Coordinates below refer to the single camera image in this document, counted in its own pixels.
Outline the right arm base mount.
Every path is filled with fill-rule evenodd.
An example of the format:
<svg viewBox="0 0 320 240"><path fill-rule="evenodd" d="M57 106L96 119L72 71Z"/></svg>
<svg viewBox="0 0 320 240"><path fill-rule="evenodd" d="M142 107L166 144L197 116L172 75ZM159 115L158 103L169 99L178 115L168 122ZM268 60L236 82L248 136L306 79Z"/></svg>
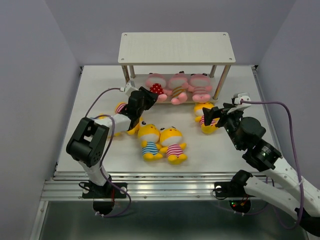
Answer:
<svg viewBox="0 0 320 240"><path fill-rule="evenodd" d="M215 182L211 195L218 200L227 198L246 198L251 196L245 192L243 185L234 181Z"/></svg>

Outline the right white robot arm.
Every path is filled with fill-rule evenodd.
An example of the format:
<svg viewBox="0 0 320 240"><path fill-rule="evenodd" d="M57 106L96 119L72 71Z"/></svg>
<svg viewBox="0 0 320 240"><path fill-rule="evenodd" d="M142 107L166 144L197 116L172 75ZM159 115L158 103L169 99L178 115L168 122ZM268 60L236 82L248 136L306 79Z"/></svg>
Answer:
<svg viewBox="0 0 320 240"><path fill-rule="evenodd" d="M204 124L218 119L216 127L224 128L234 147L244 151L242 158L254 169L276 181L283 189L270 186L240 170L230 182L235 195L246 193L281 209L308 233L320 235L320 190L302 177L270 143L263 140L266 129L258 119L243 116L251 102L224 103L223 108L204 108Z"/></svg>

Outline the pink toy yellow striped shirt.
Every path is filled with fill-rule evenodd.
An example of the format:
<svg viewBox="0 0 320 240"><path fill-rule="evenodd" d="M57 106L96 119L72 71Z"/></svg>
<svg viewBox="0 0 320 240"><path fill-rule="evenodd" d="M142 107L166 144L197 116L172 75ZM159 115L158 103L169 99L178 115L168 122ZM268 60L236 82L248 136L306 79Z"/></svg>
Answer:
<svg viewBox="0 0 320 240"><path fill-rule="evenodd" d="M180 105L187 101L188 78L184 71L174 74L168 81L167 87L173 105Z"/></svg>

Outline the pink toy red polka shirt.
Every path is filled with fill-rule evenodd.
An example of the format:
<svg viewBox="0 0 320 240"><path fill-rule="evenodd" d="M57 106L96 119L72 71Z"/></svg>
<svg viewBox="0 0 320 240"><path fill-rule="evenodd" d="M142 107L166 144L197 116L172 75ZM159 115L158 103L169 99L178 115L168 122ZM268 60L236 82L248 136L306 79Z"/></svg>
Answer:
<svg viewBox="0 0 320 240"><path fill-rule="evenodd" d="M167 82L161 74L149 73L145 85L150 92L157 94L157 102L162 103L168 98L165 90Z"/></svg>

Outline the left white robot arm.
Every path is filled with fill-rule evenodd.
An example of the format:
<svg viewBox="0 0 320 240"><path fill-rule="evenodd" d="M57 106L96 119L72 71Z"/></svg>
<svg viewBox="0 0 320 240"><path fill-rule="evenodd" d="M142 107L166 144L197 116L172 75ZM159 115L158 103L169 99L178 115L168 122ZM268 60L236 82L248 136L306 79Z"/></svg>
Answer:
<svg viewBox="0 0 320 240"><path fill-rule="evenodd" d="M119 113L103 119L85 115L66 145L66 152L83 167L100 197L111 193L110 175L103 167L107 138L112 140L115 133L132 130L140 122L143 112L158 100L156 93L144 87L125 87L123 91L128 95L128 101Z"/></svg>

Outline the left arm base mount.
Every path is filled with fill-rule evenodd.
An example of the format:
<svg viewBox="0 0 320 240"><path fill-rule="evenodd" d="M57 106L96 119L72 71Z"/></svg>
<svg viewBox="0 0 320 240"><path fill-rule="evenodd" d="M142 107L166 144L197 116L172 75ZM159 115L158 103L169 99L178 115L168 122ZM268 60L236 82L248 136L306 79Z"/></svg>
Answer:
<svg viewBox="0 0 320 240"><path fill-rule="evenodd" d="M104 186L99 186L91 181L81 181L78 186L82 189L83 199L125 199L127 195L112 186L108 182Z"/></svg>

